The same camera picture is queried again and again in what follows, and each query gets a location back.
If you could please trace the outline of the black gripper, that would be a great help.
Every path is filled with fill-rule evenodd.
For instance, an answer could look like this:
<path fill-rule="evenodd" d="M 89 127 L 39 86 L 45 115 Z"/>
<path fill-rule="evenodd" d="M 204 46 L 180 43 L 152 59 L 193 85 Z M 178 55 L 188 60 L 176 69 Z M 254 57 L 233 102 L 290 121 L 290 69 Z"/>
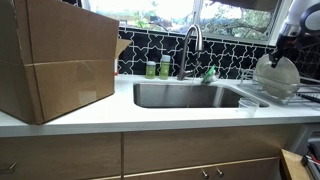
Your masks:
<path fill-rule="evenodd" d="M 276 49 L 269 54 L 269 61 L 271 62 L 271 67 L 276 68 L 280 59 L 289 50 L 297 47 L 297 40 L 299 34 L 294 33 L 293 35 L 279 34 Z"/>

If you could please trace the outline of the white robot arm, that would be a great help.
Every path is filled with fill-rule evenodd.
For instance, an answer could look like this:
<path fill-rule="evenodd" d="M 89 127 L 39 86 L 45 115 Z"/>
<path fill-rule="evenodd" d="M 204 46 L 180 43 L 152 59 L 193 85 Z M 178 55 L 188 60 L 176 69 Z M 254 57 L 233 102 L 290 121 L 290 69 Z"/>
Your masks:
<path fill-rule="evenodd" d="M 320 43 L 320 0 L 293 0 L 279 32 L 276 49 L 267 55 L 275 68 L 289 49 Z"/>

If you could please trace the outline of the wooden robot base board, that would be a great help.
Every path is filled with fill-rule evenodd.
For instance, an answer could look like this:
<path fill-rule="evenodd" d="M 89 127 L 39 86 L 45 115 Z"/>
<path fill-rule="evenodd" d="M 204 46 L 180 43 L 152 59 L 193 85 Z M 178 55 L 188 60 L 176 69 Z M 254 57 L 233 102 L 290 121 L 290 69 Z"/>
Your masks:
<path fill-rule="evenodd" d="M 281 150 L 279 171 L 282 180 L 311 180 L 301 160 L 301 155 L 285 149 Z"/>

